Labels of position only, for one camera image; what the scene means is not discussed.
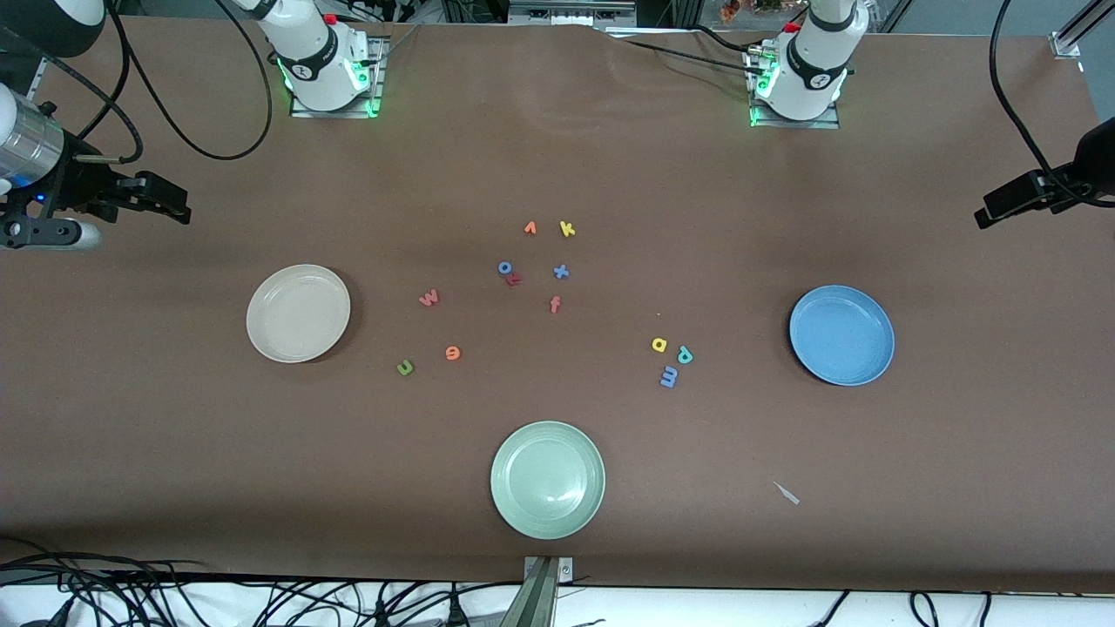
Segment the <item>beige plate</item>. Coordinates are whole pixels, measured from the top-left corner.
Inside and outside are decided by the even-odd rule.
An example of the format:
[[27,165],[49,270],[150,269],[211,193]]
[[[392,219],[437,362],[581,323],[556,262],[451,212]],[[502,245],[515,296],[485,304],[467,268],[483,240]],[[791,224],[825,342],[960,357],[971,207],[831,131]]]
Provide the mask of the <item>beige plate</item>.
[[288,266],[248,301],[248,341],[271,361],[313,361],[334,348],[351,316],[342,278],[324,266]]

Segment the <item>blue plate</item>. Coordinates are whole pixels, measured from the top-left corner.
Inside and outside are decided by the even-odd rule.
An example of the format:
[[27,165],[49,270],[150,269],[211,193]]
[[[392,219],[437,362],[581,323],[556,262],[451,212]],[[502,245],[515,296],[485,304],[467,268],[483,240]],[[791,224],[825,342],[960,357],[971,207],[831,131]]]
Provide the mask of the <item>blue plate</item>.
[[797,360],[821,382],[857,388],[888,372],[895,357],[895,327],[871,296],[826,284],[799,297],[788,338]]

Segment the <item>orange background object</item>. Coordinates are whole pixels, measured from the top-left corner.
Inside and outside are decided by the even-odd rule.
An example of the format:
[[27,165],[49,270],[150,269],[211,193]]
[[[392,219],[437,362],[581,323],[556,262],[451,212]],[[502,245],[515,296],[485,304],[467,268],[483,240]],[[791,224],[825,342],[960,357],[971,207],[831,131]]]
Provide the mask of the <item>orange background object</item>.
[[733,23],[739,15],[748,17],[773,17],[793,7],[795,0],[723,0],[720,21]]

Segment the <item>brown table mat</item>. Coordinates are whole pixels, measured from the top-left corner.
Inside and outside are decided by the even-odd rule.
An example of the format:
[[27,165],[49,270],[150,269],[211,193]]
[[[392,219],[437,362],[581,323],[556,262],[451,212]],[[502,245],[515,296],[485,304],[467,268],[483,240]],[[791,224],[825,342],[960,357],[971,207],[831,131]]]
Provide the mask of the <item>brown table mat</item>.
[[[275,78],[266,142],[226,163],[132,77],[139,168],[192,222],[0,253],[0,533],[234,573],[517,580],[553,554],[589,583],[1115,591],[1115,212],[976,226],[1032,167],[980,38],[871,37],[855,64],[838,131],[785,131],[726,69],[434,25],[379,118],[290,118]],[[313,361],[248,341],[288,266],[351,297]],[[791,310],[826,284],[888,311],[878,380],[797,360]],[[489,494],[535,421],[605,465],[554,541]]]

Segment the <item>grey power strip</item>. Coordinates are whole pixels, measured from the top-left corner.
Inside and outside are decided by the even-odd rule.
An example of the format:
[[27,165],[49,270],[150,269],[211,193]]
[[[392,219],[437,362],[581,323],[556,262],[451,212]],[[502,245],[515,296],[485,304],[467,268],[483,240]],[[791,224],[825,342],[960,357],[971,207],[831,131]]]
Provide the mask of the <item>grey power strip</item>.
[[636,28],[634,0],[507,0],[507,25],[589,25]]

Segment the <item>pale green plate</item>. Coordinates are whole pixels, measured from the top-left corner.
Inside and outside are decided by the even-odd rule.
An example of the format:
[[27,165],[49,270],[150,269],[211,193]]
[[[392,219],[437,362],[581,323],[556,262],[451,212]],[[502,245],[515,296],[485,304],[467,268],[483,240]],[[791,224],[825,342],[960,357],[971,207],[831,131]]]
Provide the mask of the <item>pale green plate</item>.
[[575,426],[535,421],[502,441],[491,462],[489,494],[500,517],[521,536],[569,538],[603,502],[603,457]]

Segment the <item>aluminium profile post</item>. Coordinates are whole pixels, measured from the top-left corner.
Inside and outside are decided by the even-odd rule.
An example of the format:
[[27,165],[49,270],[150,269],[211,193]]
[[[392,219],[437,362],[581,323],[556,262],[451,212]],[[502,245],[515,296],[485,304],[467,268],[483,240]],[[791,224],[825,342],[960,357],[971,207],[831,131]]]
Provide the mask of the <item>aluminium profile post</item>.
[[1051,51],[1057,58],[1078,58],[1079,45],[1108,17],[1115,17],[1115,0],[1087,0],[1066,25],[1051,32]]

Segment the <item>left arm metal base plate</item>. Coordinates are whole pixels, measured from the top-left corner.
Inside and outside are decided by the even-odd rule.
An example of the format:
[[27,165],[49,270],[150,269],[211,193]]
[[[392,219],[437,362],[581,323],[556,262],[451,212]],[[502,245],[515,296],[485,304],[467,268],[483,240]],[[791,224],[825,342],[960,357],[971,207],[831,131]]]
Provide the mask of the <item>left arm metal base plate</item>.
[[741,60],[746,69],[757,69],[757,74],[752,74],[747,79],[748,107],[752,126],[770,126],[780,128],[798,128],[798,131],[837,131],[840,127],[838,110],[836,99],[841,95],[836,87],[827,96],[806,96],[806,104],[823,102],[826,107],[820,115],[809,119],[788,118],[776,110],[768,97],[776,95],[778,79],[787,76],[780,71],[777,51],[762,46],[749,46],[747,51],[741,52]]

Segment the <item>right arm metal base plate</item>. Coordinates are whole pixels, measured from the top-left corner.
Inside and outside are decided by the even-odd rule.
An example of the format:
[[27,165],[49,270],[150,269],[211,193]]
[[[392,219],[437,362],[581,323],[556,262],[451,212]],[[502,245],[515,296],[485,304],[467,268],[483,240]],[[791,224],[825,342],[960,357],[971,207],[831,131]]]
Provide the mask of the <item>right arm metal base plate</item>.
[[284,86],[290,91],[291,118],[374,119],[382,108],[382,91],[390,54],[389,38],[359,31],[309,79],[309,66],[282,61]]

